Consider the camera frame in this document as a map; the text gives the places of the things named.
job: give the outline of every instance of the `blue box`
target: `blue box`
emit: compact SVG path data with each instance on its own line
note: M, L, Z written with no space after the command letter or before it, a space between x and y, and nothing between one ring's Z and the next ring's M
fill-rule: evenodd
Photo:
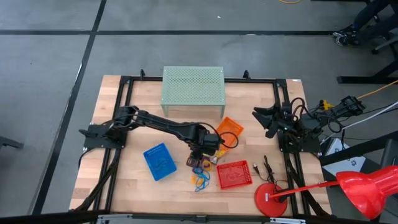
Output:
M144 157L156 181L177 170L172 156L164 143L144 152Z

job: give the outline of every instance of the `white cable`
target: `white cable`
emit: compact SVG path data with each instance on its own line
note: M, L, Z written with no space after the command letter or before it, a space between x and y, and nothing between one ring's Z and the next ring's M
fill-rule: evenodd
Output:
M349 128L349 127L352 127L352 126L354 126L354 125L357 125L357 124L359 124L359 123L362 123L362 122L364 122L364 121L367 121L367 120L369 120L369 119L372 119L372 118L374 118L375 116L377 116L377 115L379 115L379 114L381 114L381 113L383 113L383 112L389 110L390 108L393 108L393 107L394 107L395 105L397 105L397 104L398 104L398 101L396 101L395 103L391 104L389 107L385 108L385 109L382 110L382 111L379 111L379 112L375 113L374 115L372 115L372 116L370 116L370 117L368 117L368 118L365 118L365 119L363 119L363 120L361 120L361 121L358 121L358 122L355 122L355 123L353 123L353 124L350 124L350 125L348 125L348 126L343 127L341 130L347 129L347 128ZM336 134L336 133L333 133L331 136L329 136L329 137L325 138L324 140L322 140L321 144L324 143L326 140L330 139L330 138L331 138L332 136L334 136L335 134Z

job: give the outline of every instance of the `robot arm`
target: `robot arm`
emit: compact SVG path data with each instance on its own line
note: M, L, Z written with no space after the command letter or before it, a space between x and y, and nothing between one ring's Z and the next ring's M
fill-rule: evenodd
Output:
M292 112L292 103L295 100L302 100L302 105L296 107ZM301 107L300 117L295 112ZM343 126L338 121L339 118L349 118L363 113L365 106L353 96L342 99L340 104L325 110L314 112L308 111L301 98L294 99L291 103L284 103L282 106L275 104L271 108L254 108L253 116L260 122L262 127L267 130L266 137L273 138L279 131L287 135L289 145L298 145L301 151L303 142L315 139L322 132L322 127L328 125L333 132L340 132ZM331 128L331 123L339 125L338 130Z
M220 144L224 143L218 133L211 134L200 123L183 122L178 123L169 119L152 115L147 111L140 110L136 106L124 106L118 110L116 119L108 125L107 130L100 134L100 137L112 141L120 141L121 136L126 131L132 131L138 127L149 127L165 133L173 134L179 140L188 144L192 150L187 160L190 167L198 167L203 154L210 156L219 149ZM80 130L87 138L92 133Z

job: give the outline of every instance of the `red plastic basket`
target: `red plastic basket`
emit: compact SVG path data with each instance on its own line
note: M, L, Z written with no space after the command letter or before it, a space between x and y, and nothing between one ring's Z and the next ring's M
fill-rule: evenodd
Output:
M225 117L223 122L221 122L221 124L217 128L218 134L222 134L225 132L232 132L236 136L239 136L242 133L242 131L243 131L243 127L240 126L237 122L235 122L234 120L232 120L229 117ZM224 139L225 145L227 145L229 147L233 147L235 145L236 138L232 134L223 134L221 136L221 138ZM228 151L229 148L227 148L223 145L220 145L220 150Z
M253 184L247 161L219 165L217 174L222 190Z

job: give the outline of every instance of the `wooden tabletop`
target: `wooden tabletop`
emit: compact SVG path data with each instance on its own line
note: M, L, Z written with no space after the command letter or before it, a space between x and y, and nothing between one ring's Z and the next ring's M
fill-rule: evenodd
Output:
M111 119L119 80L120 76L104 76L92 122L98 124ZM300 80L287 80L287 86L290 99L298 96L304 98ZM132 92L131 105L164 117L160 107L162 82L135 81ZM275 172L275 178L286 180L283 155L279 151L277 137L265 138L265 130L251 114L255 106L271 107L274 104L273 87L266 83L225 83L225 92L224 115L238 122L244 127L244 131L239 137L239 146L231 149L218 164L247 160L253 184L221 190L216 169L213 167L209 186L201 192L195 192L191 181L192 168L185 165L190 154L187 144L175 136L151 128L137 128L128 133L126 147L121 153L111 208L113 212L262 215L254 204L254 192L264 181L255 173L252 163L259 166L261 175L266 178L267 172L262 165L266 155ZM202 121L214 127L221 122L220 109L211 106L171 106L168 119L177 122ZM143 152L162 142L169 149L177 171L156 182ZM70 208L79 206L98 182L103 155L104 149L95 149L82 159ZM323 182L322 169L317 158L309 153L300 155L306 185ZM278 185L287 187L283 181L278 182ZM105 186L100 208L104 207L107 189L108 186ZM310 192L322 208L330 213L326 189L317 188ZM301 196L297 194L296 197L298 210L303 213ZM284 216L291 214L289 203Z

